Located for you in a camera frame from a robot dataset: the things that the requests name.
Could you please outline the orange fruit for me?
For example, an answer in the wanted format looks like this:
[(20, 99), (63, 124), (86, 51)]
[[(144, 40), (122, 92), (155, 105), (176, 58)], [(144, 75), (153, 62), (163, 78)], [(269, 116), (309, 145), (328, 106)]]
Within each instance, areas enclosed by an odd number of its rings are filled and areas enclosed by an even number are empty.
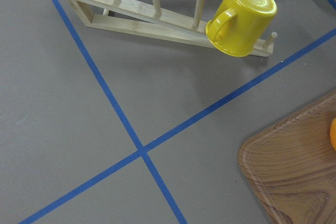
[(336, 150), (336, 118), (330, 124), (329, 138), (333, 149)]

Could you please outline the brown wood-grain tray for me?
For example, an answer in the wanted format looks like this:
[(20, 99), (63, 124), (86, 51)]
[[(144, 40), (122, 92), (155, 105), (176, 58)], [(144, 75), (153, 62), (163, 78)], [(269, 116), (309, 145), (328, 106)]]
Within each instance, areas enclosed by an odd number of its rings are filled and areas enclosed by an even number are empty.
[(335, 223), (335, 92), (243, 143), (237, 162), (272, 223)]

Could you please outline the blue tape line lengthwise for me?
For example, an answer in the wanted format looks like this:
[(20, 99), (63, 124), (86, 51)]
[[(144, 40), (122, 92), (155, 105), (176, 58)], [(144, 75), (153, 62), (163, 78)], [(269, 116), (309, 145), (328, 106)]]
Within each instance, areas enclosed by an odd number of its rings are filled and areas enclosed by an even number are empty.
[(136, 134), (134, 128), (132, 127), (131, 123), (129, 122), (128, 118), (126, 117), (125, 113), (123, 112), (122, 108), (120, 107), (117, 99), (115, 98), (113, 92), (109, 88), (108, 84), (106, 83), (103, 75), (100, 73), (99, 68), (95, 64), (94, 60), (92, 59), (90, 53), (86, 49), (84, 43), (82, 42), (80, 36), (78, 35), (76, 29), (74, 28), (72, 22), (70, 21), (67, 13), (65, 12), (63, 6), (60, 4), (59, 0), (51, 0), (53, 5), (55, 6), (59, 16), (61, 17), (62, 21), (64, 22), (67, 30), (69, 31), (70, 35), (72, 36), (76, 46), (78, 47), (80, 53), (82, 54), (84, 60), (86, 61), (88, 67), (90, 68), (92, 74), (94, 75), (96, 81), (98, 82), (100, 88), (104, 92), (105, 96), (107, 97), (110, 105), (112, 106), (113, 110), (115, 111), (116, 115), (118, 116), (120, 122), (122, 123), (124, 129), (126, 130), (128, 136), (130, 137), (131, 141), (133, 142), (136, 151), (127, 157), (123, 158), (121, 161), (115, 163), (111, 167), (105, 169), (92, 179), (88, 180), (87, 182), (83, 183), (82, 185), (76, 187), (66, 195), (62, 196), (60, 199), (56, 200), (53, 204), (54, 208), (58, 205), (62, 205), (77, 197), (82, 192), (88, 190), (89, 188), (93, 187), (97, 183), (103, 181), (107, 177), (111, 176), (112, 174), (116, 173), (117, 171), (121, 170), (122, 168), (126, 167), (127, 165), (131, 164), (132, 162), (136, 161), (137, 159), (142, 159), (149, 170), (152, 178), (154, 179), (156, 185), (160, 189), (165, 201), (169, 205), (172, 213), (176, 217), (179, 223), (187, 223), (185, 216), (183, 215), (180, 207), (176, 203), (173, 195), (169, 191), (166, 183), (164, 182), (162, 176), (160, 175), (158, 169), (154, 165), (153, 161), (149, 157), (149, 152), (156, 148), (156, 144), (148, 144), (143, 145), (140, 141), (138, 135)]

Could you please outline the blue tape line crosswise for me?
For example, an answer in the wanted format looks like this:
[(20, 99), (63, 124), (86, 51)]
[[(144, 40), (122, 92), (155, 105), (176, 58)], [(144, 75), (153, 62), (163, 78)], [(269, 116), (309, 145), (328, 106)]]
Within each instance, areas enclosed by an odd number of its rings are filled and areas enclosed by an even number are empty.
[(72, 191), (66, 193), (59, 199), (53, 201), (52, 203), (48, 204), (46, 207), (42, 208), (41, 210), (37, 211), (36, 213), (32, 214), (31, 216), (27, 217), (26, 219), (22, 220), (21, 223), (34, 223), (38, 219), (42, 218), (43, 216), (47, 215), (48, 213), (52, 212), (56, 208), (60, 207), (61, 205), (65, 204), (66, 202), (70, 201), (71, 199), (77, 197), (79, 194), (83, 193), (87, 189), (91, 188), (92, 186), (96, 185), (97, 183), (101, 182), (105, 178), (111, 176), (115, 172), (119, 171), (120, 169), (126, 167), (127, 165), (131, 164), (135, 160), (140, 157), (143, 157), (144, 154), (147, 154), (149, 151), (153, 150), (154, 148), (158, 147), (165, 141), (171, 139), (172, 137), (176, 136), (183, 130), (187, 129), (191, 125), (195, 124), (196, 122), (200, 121), (201, 119), (205, 118), (209, 114), (213, 113), (214, 111), (218, 110), (219, 108), (223, 107), (224, 105), (228, 104), (230, 101), (234, 100), (238, 96), (242, 95), (246, 91), (250, 90), (254, 86), (258, 85), (259, 83), (263, 82), (264, 80), (271, 77), (273, 74), (279, 72), (283, 68), (287, 67), (291, 63), (295, 62), (299, 58), (303, 57), (304, 55), (310, 53), (317, 47), (321, 46), (331, 38), (335, 37), (335, 29), (332, 29), (325, 35), (321, 36), (317, 40), (313, 41), (309, 45), (305, 46), (304, 48), (300, 49), (292, 56), (286, 58), (284, 61), (276, 64), (272, 68), (268, 69), (264, 73), (258, 75), (256, 78), (252, 79), (248, 83), (244, 84), (243, 86), (239, 87), (237, 90), (233, 91), (232, 93), (228, 94), (224, 98), (218, 100), (214, 104), (210, 105), (209, 107), (203, 109), (201, 112), (198, 112), (196, 115), (192, 116), (191, 118), (187, 119), (186, 121), (182, 122), (178, 126), (174, 127), (173, 129), (169, 130), (168, 132), (164, 133), (163, 135), (159, 136), (149, 144), (145, 145), (143, 149), (139, 151), (135, 151), (134, 153), (128, 155), (127, 157), (123, 158), (122, 160), (118, 161), (114, 165), (110, 166), (109, 168), (105, 169), (98, 175), (94, 176), (93, 178), (89, 179), (88, 181), (84, 182), (82, 185), (76, 187)]

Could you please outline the wooden dish drying rack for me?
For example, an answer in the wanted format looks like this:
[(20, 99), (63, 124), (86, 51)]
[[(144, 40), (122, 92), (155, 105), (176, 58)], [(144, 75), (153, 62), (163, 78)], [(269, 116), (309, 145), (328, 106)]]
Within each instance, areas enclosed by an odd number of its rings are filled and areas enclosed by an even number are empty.
[[(149, 4), (139, 0), (67, 1), (88, 27), (215, 48), (205, 34), (205, 27), (223, 0), (196, 0), (191, 17), (164, 9), (160, 0)], [(250, 55), (271, 55), (276, 38), (276, 33), (266, 40), (260, 37)]]

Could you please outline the yellow plastic mug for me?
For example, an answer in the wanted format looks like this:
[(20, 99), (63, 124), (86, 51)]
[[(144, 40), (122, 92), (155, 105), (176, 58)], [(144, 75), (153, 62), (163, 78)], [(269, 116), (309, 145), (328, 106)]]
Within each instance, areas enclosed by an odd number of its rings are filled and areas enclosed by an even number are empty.
[(221, 52), (245, 57), (277, 14), (275, 0), (223, 0), (205, 27), (208, 40)]

